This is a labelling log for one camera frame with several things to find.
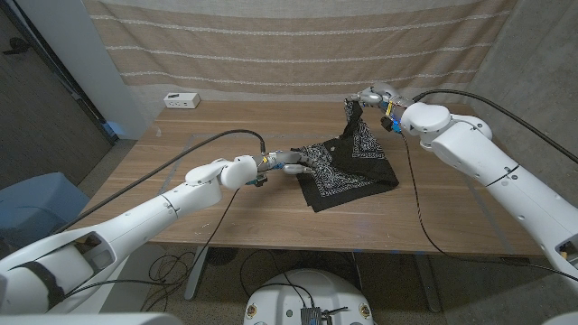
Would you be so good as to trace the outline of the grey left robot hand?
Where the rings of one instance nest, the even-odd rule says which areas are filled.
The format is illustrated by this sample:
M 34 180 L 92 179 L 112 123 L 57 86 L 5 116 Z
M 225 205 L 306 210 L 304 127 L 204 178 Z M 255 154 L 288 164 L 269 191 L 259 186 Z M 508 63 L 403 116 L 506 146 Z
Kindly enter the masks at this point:
M 281 170 L 286 174 L 311 174 L 317 168 L 316 162 L 301 152 L 274 151 L 254 158 L 258 172 Z

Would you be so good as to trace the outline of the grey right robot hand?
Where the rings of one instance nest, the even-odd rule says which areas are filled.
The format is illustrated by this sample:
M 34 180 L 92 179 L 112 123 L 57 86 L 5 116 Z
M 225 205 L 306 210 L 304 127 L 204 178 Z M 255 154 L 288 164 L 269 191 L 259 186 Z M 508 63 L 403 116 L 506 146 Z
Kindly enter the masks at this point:
M 401 96 L 391 85 L 378 82 L 347 97 L 348 101 L 358 102 L 362 107 L 378 108 L 390 119 L 399 120 L 405 110 L 414 101 Z

